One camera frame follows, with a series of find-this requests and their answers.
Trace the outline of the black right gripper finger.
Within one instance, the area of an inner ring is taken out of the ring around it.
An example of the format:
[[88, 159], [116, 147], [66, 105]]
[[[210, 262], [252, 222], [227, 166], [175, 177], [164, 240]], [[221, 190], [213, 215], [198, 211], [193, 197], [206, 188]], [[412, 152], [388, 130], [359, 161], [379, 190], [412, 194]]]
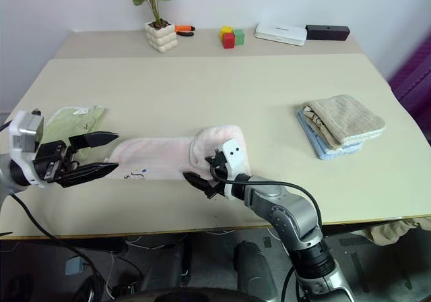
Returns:
[[213, 198], [216, 195], [215, 188], [211, 186], [210, 182], [201, 178], [197, 173], [183, 172], [183, 177], [194, 188], [202, 191], [207, 198]]

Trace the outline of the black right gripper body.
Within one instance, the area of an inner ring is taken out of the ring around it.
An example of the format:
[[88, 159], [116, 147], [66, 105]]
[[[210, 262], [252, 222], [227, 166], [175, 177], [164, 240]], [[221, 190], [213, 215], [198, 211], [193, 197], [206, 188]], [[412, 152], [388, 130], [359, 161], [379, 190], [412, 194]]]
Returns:
[[208, 199], [212, 199], [217, 194], [225, 196], [228, 172], [224, 153], [216, 150], [213, 156], [206, 156], [205, 160], [209, 164], [209, 172], [215, 182], [215, 185], [211, 185], [210, 189], [205, 190], [205, 195]]

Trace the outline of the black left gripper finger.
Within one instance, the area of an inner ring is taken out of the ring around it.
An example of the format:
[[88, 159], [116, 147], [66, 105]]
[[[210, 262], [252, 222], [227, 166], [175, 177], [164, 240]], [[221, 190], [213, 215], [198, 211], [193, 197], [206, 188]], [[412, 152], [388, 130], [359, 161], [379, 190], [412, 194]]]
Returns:
[[63, 188], [87, 183], [100, 179], [113, 172], [119, 164], [117, 162], [95, 162], [79, 166], [73, 171], [64, 172], [59, 176], [59, 185]]
[[111, 141], [117, 139], [119, 135], [110, 131], [95, 131], [75, 135], [69, 138], [70, 145], [75, 149], [95, 148], [104, 146]]

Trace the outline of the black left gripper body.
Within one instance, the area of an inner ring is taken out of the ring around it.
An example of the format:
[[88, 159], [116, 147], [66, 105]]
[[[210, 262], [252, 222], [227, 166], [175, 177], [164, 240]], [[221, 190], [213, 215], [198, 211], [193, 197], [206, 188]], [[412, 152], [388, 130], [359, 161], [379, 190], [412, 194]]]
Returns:
[[41, 144], [32, 161], [37, 175], [47, 183], [58, 183], [70, 177], [79, 167], [75, 159], [78, 151], [62, 140]]

